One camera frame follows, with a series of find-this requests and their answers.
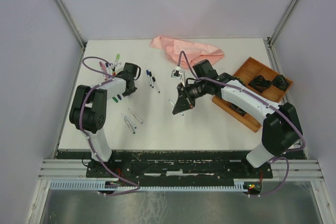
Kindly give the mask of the green-tipped white pen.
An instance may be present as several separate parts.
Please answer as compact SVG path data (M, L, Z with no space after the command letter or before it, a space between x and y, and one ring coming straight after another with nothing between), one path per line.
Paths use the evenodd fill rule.
M125 120L128 128L130 129L130 131L132 132L132 134L135 134L135 129L134 127L132 126L132 124L129 122L129 120L127 119L127 117L124 115L124 114L121 114L123 119Z

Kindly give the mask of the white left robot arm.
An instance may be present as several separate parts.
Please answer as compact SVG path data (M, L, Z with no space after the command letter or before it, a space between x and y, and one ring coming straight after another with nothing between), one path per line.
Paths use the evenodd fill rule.
M79 85L72 101L69 121L87 140L91 157L99 162L98 171L105 177L116 171L115 162L109 160L112 155L103 127L107 119L107 101L118 95L124 97L137 90L135 81L141 75L140 66L126 62L122 71L115 76L108 75L107 80L93 86Z

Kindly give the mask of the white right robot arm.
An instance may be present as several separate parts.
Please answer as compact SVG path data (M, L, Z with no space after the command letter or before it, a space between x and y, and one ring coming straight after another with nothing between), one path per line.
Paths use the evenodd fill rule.
M172 71L171 76L180 80L173 114L193 109L196 99L210 94L242 109L263 126L261 142L241 164L241 172L246 177L254 177L261 165L289 151L296 141L303 141L299 118L291 103L281 105L263 98L233 76L218 74L208 60L195 64L192 74L194 82L189 84L180 66Z

